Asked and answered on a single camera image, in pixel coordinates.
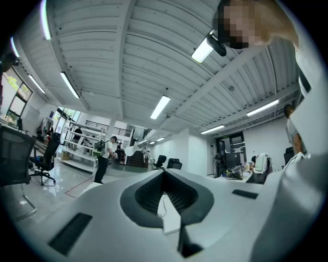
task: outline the black rectangular slot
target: black rectangular slot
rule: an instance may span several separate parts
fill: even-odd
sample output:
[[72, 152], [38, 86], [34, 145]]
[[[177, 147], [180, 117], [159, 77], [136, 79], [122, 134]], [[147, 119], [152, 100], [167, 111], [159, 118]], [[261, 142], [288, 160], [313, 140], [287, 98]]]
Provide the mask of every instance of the black rectangular slot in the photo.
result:
[[232, 191], [232, 194], [236, 194], [239, 196], [243, 196], [244, 198], [249, 198], [249, 199], [256, 199], [258, 194], [257, 193], [252, 193], [252, 192], [248, 192], [248, 191], [244, 191], [244, 190], [240, 190], [240, 189], [235, 189], [234, 191]]
[[59, 253], [67, 256], [79, 236], [89, 224], [92, 216], [87, 214], [77, 214], [55, 238], [49, 242], [49, 246]]

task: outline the white ceiling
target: white ceiling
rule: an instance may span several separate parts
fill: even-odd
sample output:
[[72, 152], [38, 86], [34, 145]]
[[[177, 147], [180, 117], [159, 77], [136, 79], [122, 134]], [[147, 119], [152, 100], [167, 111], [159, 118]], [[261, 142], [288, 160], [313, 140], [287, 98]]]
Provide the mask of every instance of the white ceiling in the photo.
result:
[[[285, 104], [297, 102], [298, 72], [294, 47], [282, 39], [266, 48], [227, 48], [226, 57], [213, 51], [204, 63], [194, 61], [191, 55], [211, 30], [217, 2], [47, 1], [51, 41], [44, 39], [39, 8], [14, 39], [22, 66], [45, 88], [39, 94], [49, 103], [117, 116], [163, 134], [224, 124], [216, 135], [226, 135], [281, 117]], [[171, 101], [153, 120], [162, 95]], [[276, 107], [246, 116], [276, 98]]]

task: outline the black strap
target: black strap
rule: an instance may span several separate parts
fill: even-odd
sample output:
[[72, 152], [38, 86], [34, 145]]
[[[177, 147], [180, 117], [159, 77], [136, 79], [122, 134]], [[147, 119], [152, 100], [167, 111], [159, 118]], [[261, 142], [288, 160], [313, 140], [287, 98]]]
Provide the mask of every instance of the black strap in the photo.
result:
[[301, 70], [301, 68], [300, 68], [299, 66], [298, 66], [298, 73], [299, 73], [299, 78], [300, 78], [300, 80], [301, 80], [301, 82], [302, 82], [302, 85], [303, 85], [305, 91], [306, 91], [307, 93], [309, 93], [309, 92], [311, 91], [312, 88], [311, 88], [311, 86], [310, 86], [310, 84], [309, 84], [307, 78], [304, 76], [304, 74], [303, 74], [303, 72], [302, 72], [302, 70]]

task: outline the cardboard box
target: cardboard box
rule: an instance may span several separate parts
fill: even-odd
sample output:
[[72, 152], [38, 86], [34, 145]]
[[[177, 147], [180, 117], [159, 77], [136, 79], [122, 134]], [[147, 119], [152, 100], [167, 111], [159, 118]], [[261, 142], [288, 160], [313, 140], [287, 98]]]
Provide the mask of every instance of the cardboard box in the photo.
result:
[[70, 160], [70, 153], [62, 152], [61, 153], [61, 160]]

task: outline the white shelving unit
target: white shelving unit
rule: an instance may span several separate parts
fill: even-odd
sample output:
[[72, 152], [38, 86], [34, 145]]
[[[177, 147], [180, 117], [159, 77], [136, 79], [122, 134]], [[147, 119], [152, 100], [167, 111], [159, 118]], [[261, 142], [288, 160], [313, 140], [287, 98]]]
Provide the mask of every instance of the white shelving unit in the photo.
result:
[[[100, 141], [104, 136], [104, 130], [100, 129], [100, 128], [93, 128], [93, 127], [89, 127], [86, 125], [81, 125], [74, 121], [69, 121], [69, 120], [66, 120], [66, 123], [64, 126], [66, 126], [67, 122], [70, 123], [69, 126], [70, 126], [71, 130], [69, 130], [69, 129], [63, 130], [63, 132], [61, 133], [60, 139], [62, 141], [65, 141], [67, 144], [67, 145], [63, 146], [63, 148], [62, 148], [63, 152], [68, 152], [70, 154], [73, 154], [73, 156], [71, 157], [71, 155], [70, 155], [70, 160], [62, 160], [60, 157], [57, 157], [57, 159], [64, 163], [67, 163], [69, 165], [75, 166], [77, 168], [86, 170], [88, 172], [92, 172], [92, 175], [94, 175], [95, 165], [96, 165], [96, 156], [93, 155], [93, 147], [87, 146], [87, 145], [81, 145], [81, 143], [84, 138], [93, 140], [94, 143]], [[82, 132], [83, 132], [82, 134], [74, 132], [78, 127], [82, 130]], [[80, 140], [78, 143], [74, 143], [71, 141], [75, 135], [80, 137]], [[71, 148], [69, 148], [70, 144], [77, 146], [75, 151], [72, 150]], [[85, 154], [84, 151], [86, 149], [89, 149], [91, 154], [90, 153]], [[82, 159], [86, 159], [88, 161], [93, 162], [92, 166], [81, 163], [81, 162], [83, 162]]]

